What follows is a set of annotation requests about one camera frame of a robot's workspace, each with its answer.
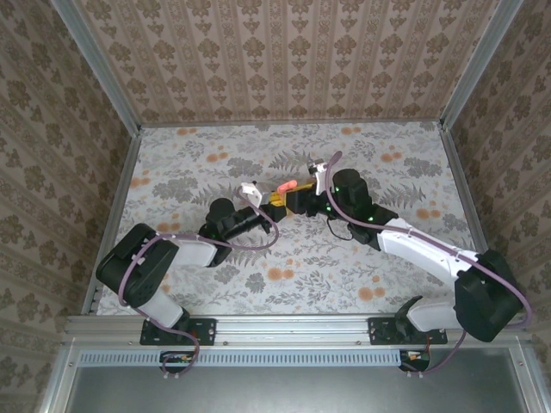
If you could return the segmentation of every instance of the ventilation slot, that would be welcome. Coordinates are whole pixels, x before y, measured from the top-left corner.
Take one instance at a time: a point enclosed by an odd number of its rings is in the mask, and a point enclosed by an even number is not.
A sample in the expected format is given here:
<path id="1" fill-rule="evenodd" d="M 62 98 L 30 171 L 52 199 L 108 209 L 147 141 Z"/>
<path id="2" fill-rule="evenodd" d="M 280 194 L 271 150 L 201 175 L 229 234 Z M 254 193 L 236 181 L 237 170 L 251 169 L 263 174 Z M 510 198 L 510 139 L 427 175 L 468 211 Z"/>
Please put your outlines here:
<path id="1" fill-rule="evenodd" d="M 79 367 L 158 367 L 160 350 L 87 350 Z M 167 363 L 167 366 L 179 366 Z M 398 350 L 230 350 L 204 348 L 198 367 L 399 366 Z"/>

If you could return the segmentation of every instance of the table surface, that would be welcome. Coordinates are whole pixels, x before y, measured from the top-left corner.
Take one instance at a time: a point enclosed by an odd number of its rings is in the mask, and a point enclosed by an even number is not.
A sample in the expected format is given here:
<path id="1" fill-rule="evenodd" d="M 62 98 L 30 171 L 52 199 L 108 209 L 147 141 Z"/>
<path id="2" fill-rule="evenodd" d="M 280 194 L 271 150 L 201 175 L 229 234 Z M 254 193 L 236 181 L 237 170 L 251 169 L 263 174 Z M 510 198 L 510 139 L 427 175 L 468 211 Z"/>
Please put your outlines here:
<path id="1" fill-rule="evenodd" d="M 117 241 L 140 222 L 196 233 L 210 202 L 235 200 L 241 182 L 305 182 L 309 160 L 340 150 L 335 170 L 358 170 L 374 202 L 421 231 L 474 249 L 436 122 L 155 128 L 141 137 Z M 176 256 L 161 287 L 204 315 L 393 312 L 415 295 L 451 293 L 401 258 L 333 237 L 323 217 L 294 215 L 279 226 L 274 247 L 234 250 L 217 268 L 185 266 Z M 349 235 L 344 223 L 332 226 Z M 255 229 L 233 242 L 270 237 Z M 98 315 L 130 313 L 103 288 Z"/>

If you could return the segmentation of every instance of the pink object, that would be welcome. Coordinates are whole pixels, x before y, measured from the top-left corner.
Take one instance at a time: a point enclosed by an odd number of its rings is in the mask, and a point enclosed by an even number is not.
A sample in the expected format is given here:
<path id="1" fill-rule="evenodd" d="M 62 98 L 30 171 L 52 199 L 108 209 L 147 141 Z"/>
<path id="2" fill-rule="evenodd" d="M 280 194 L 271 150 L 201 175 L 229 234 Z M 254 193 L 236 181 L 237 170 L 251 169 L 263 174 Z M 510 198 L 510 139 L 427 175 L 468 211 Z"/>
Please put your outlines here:
<path id="1" fill-rule="evenodd" d="M 285 194 L 287 191 L 290 191 L 291 189 L 294 189 L 298 186 L 298 183 L 296 180 L 292 180 L 292 181 L 289 181 L 289 182 L 285 182 L 283 183 L 282 185 L 280 185 L 279 187 L 277 187 L 277 193 L 279 195 L 283 195 Z"/>

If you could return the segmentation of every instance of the metal corner post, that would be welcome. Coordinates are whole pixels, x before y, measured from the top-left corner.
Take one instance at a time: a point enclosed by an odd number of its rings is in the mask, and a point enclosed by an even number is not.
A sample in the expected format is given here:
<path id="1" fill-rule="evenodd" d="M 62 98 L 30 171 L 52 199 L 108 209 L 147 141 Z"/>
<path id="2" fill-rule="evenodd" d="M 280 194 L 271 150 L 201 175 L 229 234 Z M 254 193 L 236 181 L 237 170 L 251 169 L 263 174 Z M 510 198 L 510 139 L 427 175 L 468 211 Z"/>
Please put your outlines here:
<path id="1" fill-rule="evenodd" d="M 451 129 L 454 125 L 522 4 L 523 0 L 502 0 L 496 6 L 492 19 L 440 116 L 447 128 Z"/>
<path id="2" fill-rule="evenodd" d="M 476 212 L 473 197 L 468 188 L 467 178 L 463 172 L 461 161 L 451 136 L 451 131 L 448 128 L 444 129 L 442 126 L 439 126 L 439 129 L 444 150 L 448 157 L 449 167 L 451 168 L 451 173 L 454 176 L 455 185 L 457 186 L 457 193 L 463 205 L 463 211 L 465 211 L 468 227 L 473 236 L 474 247 L 477 251 L 484 252 L 488 249 L 488 244 L 484 232 L 482 231 L 482 225 L 480 225 L 479 215 Z"/>
<path id="3" fill-rule="evenodd" d="M 69 29 L 72 38 L 77 42 L 78 49 L 96 75 L 128 133 L 133 139 L 136 138 L 139 133 L 139 117 L 117 82 L 107 57 L 97 45 L 77 5 L 73 0 L 52 0 L 52 4 Z"/>
<path id="4" fill-rule="evenodd" d="M 122 212 L 124 211 L 124 204 L 127 200 L 128 188 L 130 187 L 130 181 L 132 180 L 132 173 L 134 171 L 134 166 L 138 160 L 140 144 L 140 136 L 137 136 L 130 141 L 127 158 L 125 160 L 124 167 L 122 168 L 119 185 L 117 186 L 115 197 L 113 199 L 113 205 L 111 206 L 111 212 L 109 213 L 109 218 L 107 224 L 105 225 L 105 232 L 103 233 L 102 243 L 100 244 L 100 248 L 97 251 L 94 271 L 90 279 L 90 284 L 88 285 L 86 296 L 84 297 L 81 314 L 88 314 L 90 312 L 94 297 L 96 295 L 96 292 L 98 291 L 99 286 L 99 281 L 96 279 L 97 266 L 115 244 L 117 231 L 119 230 L 119 223 L 121 222 Z"/>

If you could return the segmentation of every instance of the cable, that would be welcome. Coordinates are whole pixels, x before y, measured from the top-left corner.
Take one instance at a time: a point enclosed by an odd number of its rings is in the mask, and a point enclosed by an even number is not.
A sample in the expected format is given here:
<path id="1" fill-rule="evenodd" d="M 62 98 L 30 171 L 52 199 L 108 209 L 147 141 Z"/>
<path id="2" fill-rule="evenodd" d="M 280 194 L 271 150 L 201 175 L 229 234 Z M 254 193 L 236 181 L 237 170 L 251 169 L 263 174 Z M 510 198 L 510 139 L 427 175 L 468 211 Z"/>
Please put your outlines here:
<path id="1" fill-rule="evenodd" d="M 335 232 L 333 232 L 333 229 L 331 228 L 331 224 L 329 223 L 329 217 L 327 217 L 326 223 L 327 223 L 327 226 L 329 227 L 329 231 L 331 231 L 331 234 L 333 234 L 334 237 L 337 237 L 338 239 L 342 239 L 343 241 L 352 241 L 354 239 L 354 237 L 350 237 L 350 238 L 340 237 Z"/>
<path id="2" fill-rule="evenodd" d="M 277 242 L 277 240 L 279 239 L 279 236 L 280 236 L 279 228 L 277 227 L 276 222 L 267 213 L 265 213 L 261 208 L 255 206 L 249 200 L 247 200 L 241 194 L 241 191 L 239 189 L 237 191 L 237 197 L 240 198 L 241 200 L 243 200 L 249 207 L 252 208 L 252 210 L 254 212 L 260 214 L 264 219 L 266 219 L 271 224 L 272 228 L 274 228 L 274 239 L 272 239 L 269 243 L 267 243 L 265 245 L 247 246 L 247 245 L 236 245 L 236 244 L 233 244 L 233 243 L 225 243 L 225 242 L 222 242 L 222 241 L 216 241 L 216 240 L 213 240 L 213 239 L 210 239 L 210 238 L 205 238 L 205 237 L 201 237 L 199 235 L 192 235 L 192 234 L 158 234 L 155 237 L 153 237 L 152 239 L 150 239 L 141 248 L 141 250 L 139 250 L 138 254 L 136 254 L 134 259 L 132 260 L 132 262 L 128 266 L 127 271 L 122 276 L 122 280 L 121 280 L 121 283 L 119 285 L 119 291 L 118 291 L 118 294 L 117 294 L 118 297 L 119 297 L 119 304 L 121 304 L 122 306 L 127 306 L 127 302 L 124 300 L 124 290 L 127 286 L 128 279 L 130 278 L 130 275 L 132 274 L 133 270 L 136 268 L 136 265 L 138 265 L 138 261 L 141 259 L 142 256 L 144 256 L 144 254 L 147 252 L 147 250 L 150 249 L 155 243 L 157 243 L 161 239 L 187 239 L 187 240 L 192 240 L 192 241 L 196 240 L 196 241 L 203 241 L 205 243 L 212 243 L 212 244 L 216 244 L 216 245 L 222 245 L 224 247 L 230 247 L 230 248 L 233 248 L 235 250 L 247 250 L 247 251 L 265 250 L 265 249 L 271 247 L 272 245 L 274 245 Z M 138 312 L 138 314 L 141 314 L 142 316 L 144 316 L 150 323 L 152 323 L 158 329 L 164 330 L 164 331 L 166 331 L 168 333 L 171 333 L 171 334 L 178 334 L 180 336 L 187 337 L 188 339 L 190 339 L 194 343 L 195 352 L 194 352 L 193 358 L 191 359 L 189 364 L 180 372 L 180 374 L 187 373 L 189 371 L 189 369 L 195 364 L 195 362 L 197 361 L 197 358 L 199 357 L 199 347 L 200 346 L 199 346 L 199 342 L 197 341 L 197 339 L 195 337 L 193 337 L 192 335 L 190 335 L 189 333 L 185 332 L 185 331 L 173 330 L 169 327 L 163 326 L 160 322 L 158 322 L 157 320 L 149 317 L 147 314 L 145 314 L 139 308 L 134 308 L 134 310 L 136 312 Z M 166 362 L 163 363 L 163 373 L 167 374 L 168 372 L 166 371 L 165 365 L 166 365 Z"/>
<path id="3" fill-rule="evenodd" d="M 424 352 L 427 353 L 430 357 L 430 337 L 429 337 L 429 333 L 427 333 L 427 347 L 424 348 Z"/>
<path id="4" fill-rule="evenodd" d="M 465 340 L 465 337 L 467 336 L 467 332 L 464 330 L 461 334 L 461 337 L 459 337 L 459 340 L 457 340 L 457 343 L 452 348 L 452 350 L 449 352 L 449 354 L 446 356 L 446 358 L 442 361 L 440 361 L 438 364 L 436 364 L 434 367 L 428 368 L 423 372 L 423 375 L 425 374 L 431 374 L 436 373 L 438 370 L 440 370 L 444 365 L 454 356 L 455 353 L 457 353 L 457 350 L 459 350 L 459 347 L 463 344 L 463 341 Z"/>
<path id="5" fill-rule="evenodd" d="M 425 374 L 431 374 L 431 373 L 435 373 L 437 372 L 438 370 L 440 370 L 442 367 L 444 367 L 444 365 L 446 363 L 448 363 L 448 361 L 451 360 L 451 358 L 454 356 L 455 353 L 457 353 L 457 350 L 459 350 L 459 347 L 463 344 L 463 341 L 465 340 L 465 337 L 467 336 L 467 332 L 464 330 L 461 334 L 461 337 L 459 337 L 459 340 L 457 340 L 457 343 L 455 344 L 455 346 L 452 348 L 452 350 L 449 352 L 449 354 L 444 358 L 444 360 L 440 361 L 438 364 L 436 364 L 434 367 L 431 367 L 431 368 L 428 368 L 426 369 L 424 372 L 420 372 L 419 370 L 417 370 L 417 368 L 415 368 L 414 366 L 412 366 L 411 364 L 408 364 L 408 363 L 404 363 L 402 361 L 402 366 L 406 366 L 407 368 L 409 368 L 410 370 L 412 370 L 413 372 L 417 372 L 419 373 L 419 376 L 421 375 L 425 375 Z"/>
<path id="6" fill-rule="evenodd" d="M 439 242 L 437 242 L 437 241 L 435 241 L 435 240 L 433 240 L 429 237 L 426 237 L 421 232 L 409 231 L 409 230 L 404 229 L 404 228 L 399 228 L 398 226 L 368 224 L 366 222 L 362 222 L 362 221 L 358 221 L 357 219 L 353 219 L 353 218 L 349 217 L 346 213 L 344 213 L 343 210 L 337 205 L 337 202 L 333 199 L 333 195 L 331 194 L 331 190 L 330 190 L 330 188 L 331 188 L 331 168 L 333 167 L 333 165 L 335 163 L 338 162 L 338 160 L 341 158 L 342 155 L 343 155 L 343 153 L 341 151 L 337 151 L 331 157 L 330 161 L 327 163 L 327 171 L 325 172 L 325 191 L 327 193 L 327 199 L 329 200 L 329 203 L 331 204 L 331 206 L 335 209 L 335 211 L 337 211 L 337 213 L 340 214 L 341 217 L 343 217 L 344 219 L 346 219 L 347 221 L 349 221 L 350 223 L 352 223 L 354 225 L 363 226 L 365 228 L 371 228 L 371 229 L 380 230 L 380 231 L 384 231 L 384 230 L 396 231 L 396 232 L 401 232 L 401 233 L 404 233 L 404 234 L 408 234 L 408 235 L 417 237 L 417 238 L 425 241 L 426 243 L 428 243 L 430 245 L 433 245 L 433 246 L 437 247 L 438 249 L 450 254 L 451 256 L 454 256 L 456 260 L 466 262 L 467 264 L 471 265 L 472 267 L 475 267 L 476 269 L 478 269 L 482 273 L 486 274 L 488 277 L 490 277 L 493 280 L 497 281 L 499 284 L 501 284 L 502 286 L 507 288 L 509 291 L 511 291 L 515 295 L 515 297 L 517 297 L 518 300 L 524 306 L 524 309 L 526 310 L 526 318 L 523 321 L 519 322 L 519 323 L 509 324 L 507 326 L 507 328 L 519 329 L 519 328 L 522 328 L 522 327 L 526 327 L 527 325 L 530 324 L 530 322 L 532 321 L 532 314 L 533 314 L 532 307 L 530 306 L 528 300 L 523 296 L 523 294 L 520 291 L 518 291 L 518 289 L 515 288 L 510 282 L 508 282 L 507 280 L 504 280 L 503 278 L 501 278 L 499 275 L 495 274 L 493 271 L 489 270 L 488 268 L 478 264 L 476 261 L 472 260 L 468 256 L 463 256 L 461 254 L 458 254 L 457 251 L 455 251 L 455 250 L 451 249 L 450 247 L 448 247 L 446 245 L 443 245 L 442 243 L 439 243 Z"/>

